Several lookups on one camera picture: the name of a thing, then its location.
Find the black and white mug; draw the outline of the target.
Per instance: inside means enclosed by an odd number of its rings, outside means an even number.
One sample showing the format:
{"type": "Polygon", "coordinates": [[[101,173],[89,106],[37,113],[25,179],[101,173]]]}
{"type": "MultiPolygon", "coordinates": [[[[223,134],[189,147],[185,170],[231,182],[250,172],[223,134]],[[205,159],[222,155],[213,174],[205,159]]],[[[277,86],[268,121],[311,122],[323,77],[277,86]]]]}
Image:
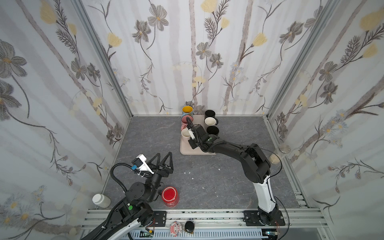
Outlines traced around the black and white mug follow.
{"type": "Polygon", "coordinates": [[[218,136],[219,132],[220,132],[220,130],[216,126],[208,126],[207,127],[207,134],[209,134],[209,135],[218,136]]]}

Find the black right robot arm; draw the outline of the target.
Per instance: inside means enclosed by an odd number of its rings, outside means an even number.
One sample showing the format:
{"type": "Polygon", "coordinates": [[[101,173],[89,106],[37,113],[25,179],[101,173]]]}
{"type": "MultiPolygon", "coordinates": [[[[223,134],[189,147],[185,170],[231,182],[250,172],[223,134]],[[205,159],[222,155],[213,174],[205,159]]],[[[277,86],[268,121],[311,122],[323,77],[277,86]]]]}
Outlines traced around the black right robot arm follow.
{"type": "Polygon", "coordinates": [[[223,154],[241,163],[243,172],[248,180],[254,183],[258,197],[258,210],[254,223],[262,226],[278,224],[283,220],[279,204],[273,195],[270,179],[271,162],[266,157],[263,149],[257,144],[239,145],[220,139],[216,135],[210,135],[201,125],[187,120],[190,134],[188,140],[192,149],[200,148],[204,153],[223,154]]]}

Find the pink glass mug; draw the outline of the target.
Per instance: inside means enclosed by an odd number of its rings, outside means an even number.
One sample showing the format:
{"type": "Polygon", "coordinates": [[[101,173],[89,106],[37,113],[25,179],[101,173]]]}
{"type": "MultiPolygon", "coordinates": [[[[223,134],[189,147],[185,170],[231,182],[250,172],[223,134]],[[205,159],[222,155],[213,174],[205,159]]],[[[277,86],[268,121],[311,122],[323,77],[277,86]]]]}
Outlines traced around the pink glass mug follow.
{"type": "Polygon", "coordinates": [[[185,129],[188,126],[188,120],[193,122],[194,118],[190,115],[185,115],[181,118],[181,122],[182,122],[181,130],[185,129]]]}

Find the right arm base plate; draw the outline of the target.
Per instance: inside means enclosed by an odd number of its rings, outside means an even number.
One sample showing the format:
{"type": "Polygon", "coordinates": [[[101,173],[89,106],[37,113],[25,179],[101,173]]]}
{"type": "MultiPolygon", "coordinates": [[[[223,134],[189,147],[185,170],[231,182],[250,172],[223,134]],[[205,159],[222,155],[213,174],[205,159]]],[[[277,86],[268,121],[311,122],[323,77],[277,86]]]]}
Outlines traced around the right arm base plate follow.
{"type": "Polygon", "coordinates": [[[264,211],[244,211],[243,221],[248,227],[278,227],[285,226],[286,222],[281,211],[275,214],[267,214],[264,211]]]}

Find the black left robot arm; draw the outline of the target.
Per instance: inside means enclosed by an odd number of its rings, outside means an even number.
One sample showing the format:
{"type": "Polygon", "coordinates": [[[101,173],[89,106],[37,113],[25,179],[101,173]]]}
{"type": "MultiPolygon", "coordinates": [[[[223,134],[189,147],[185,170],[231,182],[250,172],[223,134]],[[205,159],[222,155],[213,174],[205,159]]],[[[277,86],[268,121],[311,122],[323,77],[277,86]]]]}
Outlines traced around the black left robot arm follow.
{"type": "Polygon", "coordinates": [[[119,240],[138,227],[155,225],[155,214],[150,203],[160,194],[162,178],[174,172],[173,154],[168,152],[163,159],[157,153],[149,161],[143,155],[137,156],[131,164],[117,163],[110,170],[110,177],[123,190],[125,196],[110,210],[106,219],[83,237],[84,240],[119,240]],[[117,167],[127,167],[134,174],[145,177],[146,181],[135,182],[127,188],[115,176],[117,167]]]}

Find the grey mug white inside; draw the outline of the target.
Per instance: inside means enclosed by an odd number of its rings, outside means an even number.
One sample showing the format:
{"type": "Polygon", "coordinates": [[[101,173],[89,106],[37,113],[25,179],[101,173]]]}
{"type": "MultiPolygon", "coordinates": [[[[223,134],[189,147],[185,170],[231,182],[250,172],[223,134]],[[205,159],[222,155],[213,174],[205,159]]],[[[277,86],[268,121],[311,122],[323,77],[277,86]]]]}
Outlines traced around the grey mug white inside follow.
{"type": "Polygon", "coordinates": [[[210,127],[210,126],[216,126],[219,122],[216,118],[214,117],[207,117],[205,118],[205,124],[210,127]]]}

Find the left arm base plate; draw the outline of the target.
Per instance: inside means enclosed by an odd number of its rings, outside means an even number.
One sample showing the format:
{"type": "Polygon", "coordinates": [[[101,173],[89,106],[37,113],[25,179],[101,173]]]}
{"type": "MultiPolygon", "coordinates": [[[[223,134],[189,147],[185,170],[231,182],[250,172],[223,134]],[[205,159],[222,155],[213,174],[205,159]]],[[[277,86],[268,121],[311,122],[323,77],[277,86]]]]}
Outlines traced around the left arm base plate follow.
{"type": "Polygon", "coordinates": [[[144,217],[144,220],[141,221],[142,227],[165,227],[167,219],[166,211],[154,211],[148,216],[144,217]]]}

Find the pale pink mug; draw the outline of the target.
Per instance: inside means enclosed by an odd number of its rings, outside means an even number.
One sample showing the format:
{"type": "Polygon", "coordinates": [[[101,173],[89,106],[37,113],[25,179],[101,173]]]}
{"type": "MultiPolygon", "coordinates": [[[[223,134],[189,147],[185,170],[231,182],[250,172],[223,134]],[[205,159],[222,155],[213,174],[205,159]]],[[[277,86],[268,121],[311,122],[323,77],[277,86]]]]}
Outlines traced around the pale pink mug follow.
{"type": "Polygon", "coordinates": [[[191,137],[189,130],[187,128],[184,128],[181,131],[181,135],[182,135],[182,141],[184,141],[184,142],[187,142],[191,137]]]}

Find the blue mug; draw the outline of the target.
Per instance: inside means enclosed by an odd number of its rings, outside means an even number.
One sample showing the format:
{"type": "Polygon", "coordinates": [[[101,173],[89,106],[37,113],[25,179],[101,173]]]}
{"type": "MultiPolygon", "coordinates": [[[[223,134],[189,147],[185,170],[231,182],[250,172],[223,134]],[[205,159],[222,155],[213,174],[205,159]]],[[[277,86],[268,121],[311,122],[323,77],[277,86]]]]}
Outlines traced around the blue mug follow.
{"type": "Polygon", "coordinates": [[[191,106],[184,106],[182,108],[182,116],[192,116],[194,114],[194,108],[191,106]]]}

